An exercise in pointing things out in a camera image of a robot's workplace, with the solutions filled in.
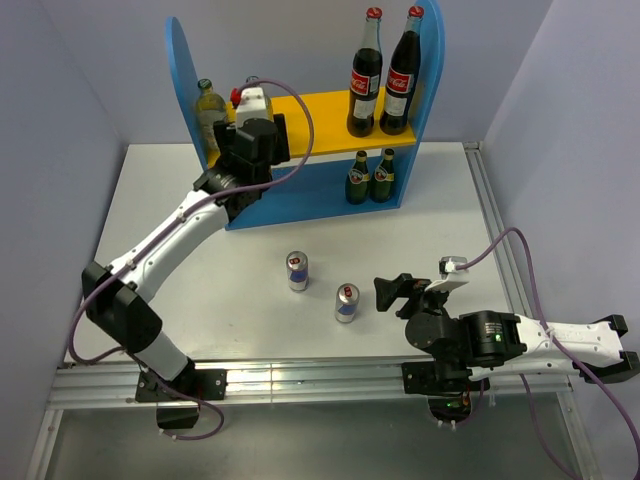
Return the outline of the clear water bottle front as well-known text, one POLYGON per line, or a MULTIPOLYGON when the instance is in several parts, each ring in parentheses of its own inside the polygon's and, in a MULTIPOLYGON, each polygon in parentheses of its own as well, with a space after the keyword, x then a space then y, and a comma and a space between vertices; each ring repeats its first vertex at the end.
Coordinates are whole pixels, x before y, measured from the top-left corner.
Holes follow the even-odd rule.
POLYGON ((195 104, 196 116, 201 133, 210 153, 218 153, 219 147, 215 137, 214 126, 218 122, 228 121, 225 100, 214 91, 212 82, 207 78, 198 81, 200 95, 195 104))

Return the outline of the clear water bottle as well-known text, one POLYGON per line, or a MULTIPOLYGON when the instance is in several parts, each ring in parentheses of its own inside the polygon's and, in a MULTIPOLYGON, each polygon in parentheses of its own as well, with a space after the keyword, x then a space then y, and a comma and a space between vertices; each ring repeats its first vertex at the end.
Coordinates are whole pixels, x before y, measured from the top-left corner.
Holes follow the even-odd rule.
POLYGON ((214 91, 212 82, 207 78, 198 81, 200 95, 195 104, 196 116, 201 133, 210 153, 218 153, 219 147, 215 137, 214 126, 218 122, 228 121, 225 100, 214 91))
MULTIPOLYGON (((245 83, 251 83, 255 80, 258 80, 259 76, 257 75, 250 75, 246 78, 245 83)), ((273 105, 272 105, 272 101, 271 101, 271 97, 268 95, 267 90, 265 89, 265 87, 262 86, 258 86, 258 88, 262 89, 262 93, 263 93, 263 97, 265 100, 265 104, 267 107, 267 113, 268 113, 268 117, 270 120, 273 120, 274 118, 274 110, 273 110, 273 105)))

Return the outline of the tall Coca-Cola bottle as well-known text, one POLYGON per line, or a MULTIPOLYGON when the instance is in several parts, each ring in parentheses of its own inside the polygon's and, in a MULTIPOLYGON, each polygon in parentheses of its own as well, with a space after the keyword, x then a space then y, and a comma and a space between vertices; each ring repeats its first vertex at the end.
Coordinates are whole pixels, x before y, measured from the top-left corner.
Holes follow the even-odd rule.
POLYGON ((399 135, 407 127, 408 114, 421 66, 420 28, 424 8, 411 6, 404 32, 391 59, 385 86, 380 128, 387 135, 399 135))

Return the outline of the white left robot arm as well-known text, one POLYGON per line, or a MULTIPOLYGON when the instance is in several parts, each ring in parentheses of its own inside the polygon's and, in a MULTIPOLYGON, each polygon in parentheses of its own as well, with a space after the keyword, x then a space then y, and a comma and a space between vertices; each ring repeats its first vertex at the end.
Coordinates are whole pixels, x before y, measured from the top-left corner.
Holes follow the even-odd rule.
POLYGON ((290 159, 286 120, 252 118, 219 123, 221 157, 194 182, 177 209, 126 254, 82 273, 87 316, 132 358, 159 378, 172 399, 198 390, 194 362, 163 331, 150 302, 173 271, 206 239, 258 201, 273 180, 273 166, 290 159))

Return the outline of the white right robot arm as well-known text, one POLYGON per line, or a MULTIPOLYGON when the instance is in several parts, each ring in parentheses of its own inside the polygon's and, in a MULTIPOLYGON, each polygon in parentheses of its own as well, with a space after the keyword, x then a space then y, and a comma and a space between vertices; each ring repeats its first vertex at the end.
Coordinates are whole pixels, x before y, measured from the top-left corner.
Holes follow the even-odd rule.
POLYGON ((509 375, 578 375, 588 383, 627 381, 639 373, 637 353, 624 350, 628 328, 620 315, 591 324, 550 323, 513 313, 483 310, 457 318, 445 308, 450 293, 466 285, 464 272, 441 279, 403 273, 374 281, 376 308, 387 311, 399 298, 408 343, 429 360, 402 364, 408 394, 441 395, 478 391, 489 379, 509 375))

